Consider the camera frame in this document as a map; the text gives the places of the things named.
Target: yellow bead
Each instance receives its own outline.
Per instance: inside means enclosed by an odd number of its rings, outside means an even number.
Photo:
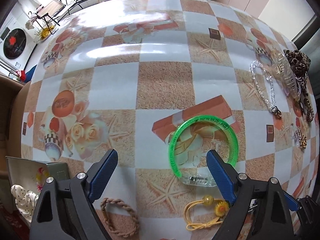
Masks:
[[[205,206],[211,206],[212,203],[214,202],[214,198],[210,195],[205,195],[203,198],[203,205]]]

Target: blue gripper pad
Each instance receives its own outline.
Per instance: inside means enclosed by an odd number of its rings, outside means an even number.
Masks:
[[[295,198],[289,195],[286,191],[283,191],[284,197],[287,200],[288,207],[291,211],[298,211],[299,203],[295,200]]]
[[[90,203],[99,199],[118,164],[118,153],[113,150],[101,165],[90,183],[88,199]]]
[[[217,158],[220,158],[220,156],[217,154],[216,157],[213,154],[213,150],[210,150],[207,153],[207,166],[212,177],[217,183],[217,186],[223,198],[233,205],[236,201],[236,195],[234,193],[234,184]]]

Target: washing machine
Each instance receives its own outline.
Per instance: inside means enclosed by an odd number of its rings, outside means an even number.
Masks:
[[[36,43],[26,28],[10,15],[0,29],[0,58],[15,70],[23,70]]]

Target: white wall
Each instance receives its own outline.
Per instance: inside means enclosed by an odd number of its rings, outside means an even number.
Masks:
[[[313,16],[306,0],[269,0],[259,19],[292,40]]]

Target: brown braided hair tie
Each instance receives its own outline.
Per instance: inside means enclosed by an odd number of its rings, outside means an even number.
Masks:
[[[118,206],[122,207],[130,214],[132,221],[134,223],[134,228],[130,232],[120,232],[119,230],[115,229],[112,221],[108,217],[108,213],[106,212],[107,203],[117,204]],[[130,207],[129,205],[124,203],[121,199],[118,199],[118,198],[113,199],[113,198],[106,197],[102,200],[100,207],[101,207],[102,214],[104,216],[104,222],[106,223],[110,233],[113,233],[117,236],[121,236],[123,238],[128,238],[129,236],[133,236],[134,234],[136,234],[139,231],[139,221],[138,221],[138,216],[137,216],[136,212],[132,209],[132,207]]]

